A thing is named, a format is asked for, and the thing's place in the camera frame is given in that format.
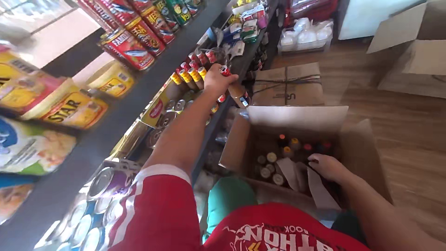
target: shelf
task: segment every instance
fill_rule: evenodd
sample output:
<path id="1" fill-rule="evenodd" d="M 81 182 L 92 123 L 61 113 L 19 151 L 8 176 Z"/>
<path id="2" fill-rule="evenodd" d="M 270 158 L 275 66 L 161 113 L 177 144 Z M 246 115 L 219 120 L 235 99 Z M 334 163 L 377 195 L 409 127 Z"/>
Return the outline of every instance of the shelf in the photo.
<path id="1" fill-rule="evenodd" d="M 270 1 L 270 9 L 268 10 L 269 14 L 268 24 L 271 21 L 271 18 L 274 15 L 276 15 L 277 3 L 278 3 L 277 0 Z M 243 81 L 243 78 L 249 68 L 251 60 L 254 58 L 256 54 L 256 50 L 262 41 L 266 29 L 267 28 L 262 29 L 260 31 L 256 42 L 245 45 L 245 51 L 243 53 L 243 56 L 238 56 L 235 57 L 233 60 L 231 60 L 231 73 L 238 74 L 240 76 L 238 80 L 239 83 Z M 200 155 L 198 159 L 195 161 L 194 170 L 192 171 L 192 184 L 194 184 L 195 181 L 197 180 L 198 175 L 200 174 L 200 171 L 203 168 L 203 165 L 206 161 L 207 155 L 211 149 L 212 144 L 215 144 L 215 137 L 218 131 L 221 129 L 221 125 L 224 119 L 226 118 L 226 113 L 228 109 L 234 104 L 235 104 L 234 100 L 230 96 L 228 96 L 226 98 L 226 101 L 224 101 L 220 105 L 218 111 L 212 116 L 210 123 L 206 126 L 203 143 L 200 149 Z"/>
<path id="2" fill-rule="evenodd" d="M 111 102 L 94 127 L 79 132 L 78 144 L 65 162 L 54 173 L 42 177 L 15 215 L 0 226 L 2 250 L 32 250 L 49 227 L 63 217 L 80 188 L 228 3 L 229 0 L 207 0 L 205 8 L 176 33 L 176 39 L 154 65 L 138 73 L 139 82 L 130 93 Z"/>

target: person's right hand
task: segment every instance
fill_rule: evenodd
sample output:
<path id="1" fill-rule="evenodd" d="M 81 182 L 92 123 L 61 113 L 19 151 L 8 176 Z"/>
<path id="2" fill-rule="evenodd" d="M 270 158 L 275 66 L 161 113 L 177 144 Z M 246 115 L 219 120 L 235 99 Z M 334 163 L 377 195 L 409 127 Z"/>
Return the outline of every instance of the person's right hand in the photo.
<path id="1" fill-rule="evenodd" d="M 334 157 L 315 153 L 308 157 L 308 160 L 310 161 L 309 165 L 320 175 L 339 185 L 355 176 Z"/>

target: forearm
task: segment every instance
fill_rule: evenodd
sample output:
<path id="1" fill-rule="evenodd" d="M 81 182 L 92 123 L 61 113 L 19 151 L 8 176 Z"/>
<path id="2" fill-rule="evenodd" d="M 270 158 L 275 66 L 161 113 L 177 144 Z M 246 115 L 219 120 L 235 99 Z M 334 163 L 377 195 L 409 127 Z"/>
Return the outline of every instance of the forearm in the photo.
<path id="1" fill-rule="evenodd" d="M 206 121 L 217 98 L 204 91 L 188 109 L 179 114 L 162 133 L 143 168 L 172 164 L 190 175 L 203 141 Z"/>
<path id="2" fill-rule="evenodd" d="M 341 185 L 372 250 L 440 250 L 441 242 L 403 217 L 363 179 L 354 176 Z"/>

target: open cardboard box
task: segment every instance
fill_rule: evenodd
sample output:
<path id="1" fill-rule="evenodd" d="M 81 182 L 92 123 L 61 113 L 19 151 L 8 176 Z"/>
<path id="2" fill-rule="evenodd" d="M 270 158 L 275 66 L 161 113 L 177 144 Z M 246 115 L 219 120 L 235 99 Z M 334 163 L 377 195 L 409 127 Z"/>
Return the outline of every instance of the open cardboard box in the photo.
<path id="1" fill-rule="evenodd" d="M 429 0 L 381 22 L 367 53 L 403 51 L 380 90 L 446 98 L 446 1 Z"/>
<path id="2" fill-rule="evenodd" d="M 341 162 L 392 203 L 370 121 L 341 130 L 348 106 L 249 106 L 247 110 L 249 121 L 240 115 L 234 120 L 220 158 L 221 166 L 246 177 L 254 187 L 274 189 L 278 196 L 314 204 L 305 194 L 247 177 L 254 170 L 253 155 L 263 147 L 259 143 L 262 137 L 285 133 L 301 142 L 330 140 L 340 146 Z"/>

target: cardboard box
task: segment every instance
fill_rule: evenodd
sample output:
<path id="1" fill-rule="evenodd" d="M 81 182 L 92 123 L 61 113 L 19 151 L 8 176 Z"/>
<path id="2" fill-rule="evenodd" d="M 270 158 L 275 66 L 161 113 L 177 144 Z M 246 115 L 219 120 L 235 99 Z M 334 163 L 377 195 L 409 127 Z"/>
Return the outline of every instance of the cardboard box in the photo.
<path id="1" fill-rule="evenodd" d="M 330 140 L 340 146 L 341 162 L 392 202 L 369 120 L 341 131 L 348 106 L 249 106 L 247 110 L 249 121 L 240 115 L 234 120 L 220 158 L 221 166 L 245 176 L 251 185 L 311 202 L 313 199 L 305 194 L 249 178 L 254 170 L 255 155 L 262 147 L 259 140 L 283 133 L 301 142 Z"/>
<path id="2" fill-rule="evenodd" d="M 378 89 L 446 98 L 446 1 L 431 0 L 381 22 L 367 53 L 392 46 L 404 52 Z"/>
<path id="3" fill-rule="evenodd" d="M 258 71 L 252 105 L 323 105 L 318 63 Z"/>

